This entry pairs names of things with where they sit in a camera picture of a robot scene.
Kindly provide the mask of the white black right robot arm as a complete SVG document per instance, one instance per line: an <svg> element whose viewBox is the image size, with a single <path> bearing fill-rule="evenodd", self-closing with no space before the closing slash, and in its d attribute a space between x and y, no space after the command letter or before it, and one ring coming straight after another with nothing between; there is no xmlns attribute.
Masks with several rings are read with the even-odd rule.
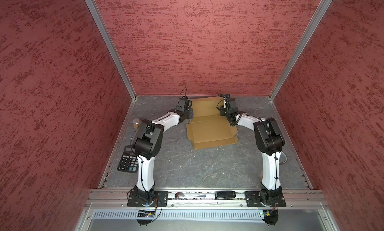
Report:
<svg viewBox="0 0 384 231"><path fill-rule="evenodd" d="M221 116L227 118L231 126L239 125L254 131L257 149L263 158L260 202L266 207L278 203L282 197L279 165L285 139L277 121L274 118L259 118L224 107L217 109Z"/></svg>

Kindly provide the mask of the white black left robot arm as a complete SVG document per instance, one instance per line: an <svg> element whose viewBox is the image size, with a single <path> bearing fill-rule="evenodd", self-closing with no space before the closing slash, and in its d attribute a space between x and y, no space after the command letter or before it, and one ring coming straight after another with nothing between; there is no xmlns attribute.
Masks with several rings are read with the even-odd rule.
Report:
<svg viewBox="0 0 384 231"><path fill-rule="evenodd" d="M158 119L144 119L138 127L132 139L134 153L139 159L138 181L134 191L143 202L149 204L155 198L154 164L162 147L164 132L193 116L192 108L186 111L174 109Z"/></svg>

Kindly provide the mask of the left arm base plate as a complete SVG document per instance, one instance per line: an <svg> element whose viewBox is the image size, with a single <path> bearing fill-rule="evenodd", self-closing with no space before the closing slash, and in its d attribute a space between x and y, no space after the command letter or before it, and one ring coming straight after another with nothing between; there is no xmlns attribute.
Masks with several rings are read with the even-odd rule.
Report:
<svg viewBox="0 0 384 231"><path fill-rule="evenodd" d="M128 207L166 207L168 203L168 191L131 191L128 194Z"/></svg>

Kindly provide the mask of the brown cardboard box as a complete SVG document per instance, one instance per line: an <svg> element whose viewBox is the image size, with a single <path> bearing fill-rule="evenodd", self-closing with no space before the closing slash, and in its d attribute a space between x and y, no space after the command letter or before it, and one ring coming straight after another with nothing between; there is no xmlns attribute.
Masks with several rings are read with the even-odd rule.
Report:
<svg viewBox="0 0 384 231"><path fill-rule="evenodd" d="M192 100L194 117L187 124L187 136L195 150L238 143L238 129L217 109L223 105L224 99L218 96Z"/></svg>

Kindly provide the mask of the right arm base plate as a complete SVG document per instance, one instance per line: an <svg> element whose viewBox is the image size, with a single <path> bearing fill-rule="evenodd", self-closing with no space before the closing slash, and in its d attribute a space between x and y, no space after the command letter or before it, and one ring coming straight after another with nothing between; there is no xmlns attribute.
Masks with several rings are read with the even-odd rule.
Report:
<svg viewBox="0 0 384 231"><path fill-rule="evenodd" d="M249 208L269 208L287 206L281 191L248 191L245 192L245 200Z"/></svg>

